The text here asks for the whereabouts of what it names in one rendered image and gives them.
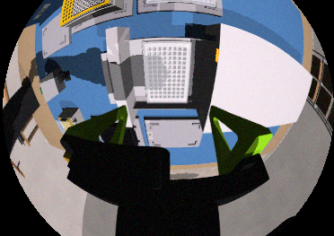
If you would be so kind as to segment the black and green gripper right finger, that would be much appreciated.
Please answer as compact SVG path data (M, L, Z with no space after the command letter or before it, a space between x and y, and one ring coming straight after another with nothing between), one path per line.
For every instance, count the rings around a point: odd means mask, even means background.
M215 144L219 175L230 173L243 158L260 154L272 138L269 128L214 105L211 105L209 120ZM232 150L224 138L218 120L238 136L238 140Z

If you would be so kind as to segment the blue bench mat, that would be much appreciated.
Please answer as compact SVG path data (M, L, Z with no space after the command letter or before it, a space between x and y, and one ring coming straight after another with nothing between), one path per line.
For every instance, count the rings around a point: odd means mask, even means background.
M281 48L303 65L303 22L291 0L222 0L223 16L191 12L138 13L134 0L133 16L96 24L72 34L71 43L43 60L42 29L62 12L62 6L46 21L36 23L35 57L39 79L61 67L69 70L66 88L47 102L53 118L64 109L79 108L84 120L118 107L110 104L101 64L107 52L106 29L129 28L130 39L205 39L205 26L222 23L250 32ZM149 146L145 118L198 118L196 109L139 109L137 111L145 146ZM198 147L164 147L170 152L170 165L217 162L212 133L203 134Z

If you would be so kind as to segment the blue bin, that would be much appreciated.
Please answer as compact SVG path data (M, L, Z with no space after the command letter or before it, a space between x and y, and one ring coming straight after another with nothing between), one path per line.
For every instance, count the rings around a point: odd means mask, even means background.
M44 0L29 19L25 28L33 24L46 21L52 13L54 13L59 7L63 5L63 2L64 0Z

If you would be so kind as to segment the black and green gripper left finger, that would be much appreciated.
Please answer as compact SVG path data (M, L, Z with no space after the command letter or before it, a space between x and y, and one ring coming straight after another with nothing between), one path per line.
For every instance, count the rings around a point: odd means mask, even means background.
M119 122L110 143L123 144L123 138L127 125L127 116L127 106L122 105L107 113L101 114L100 116L87 119L69 127L65 134L100 142L100 134L118 120Z

